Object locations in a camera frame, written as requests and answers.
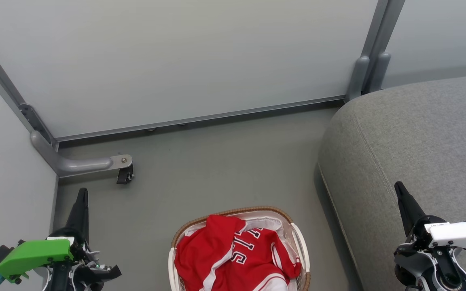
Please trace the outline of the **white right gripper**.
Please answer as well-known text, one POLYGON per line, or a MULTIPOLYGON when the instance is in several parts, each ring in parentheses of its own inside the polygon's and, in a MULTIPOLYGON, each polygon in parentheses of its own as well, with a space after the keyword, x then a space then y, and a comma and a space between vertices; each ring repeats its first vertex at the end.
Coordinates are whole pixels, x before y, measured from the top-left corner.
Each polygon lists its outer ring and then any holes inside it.
POLYGON ((466 221, 449 223, 426 214, 401 181, 394 184, 406 242, 395 253, 433 252, 433 250, 466 250, 466 221))

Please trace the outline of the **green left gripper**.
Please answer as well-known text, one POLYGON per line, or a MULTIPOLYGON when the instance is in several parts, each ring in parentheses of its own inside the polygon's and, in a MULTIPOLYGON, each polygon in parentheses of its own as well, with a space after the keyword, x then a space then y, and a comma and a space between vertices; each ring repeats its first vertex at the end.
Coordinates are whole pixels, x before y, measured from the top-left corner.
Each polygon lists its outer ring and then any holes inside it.
MULTIPOLYGON (((75 239, 28 240, 17 247, 0 247, 0 275, 11 283, 20 277, 28 277, 28 272, 50 266, 53 263, 69 261, 90 263, 96 261, 95 254, 85 243, 89 241, 89 204, 87 188, 80 188, 65 227, 75 239)), ((92 273, 107 282, 122 276, 118 265, 113 267, 90 267, 92 273)))

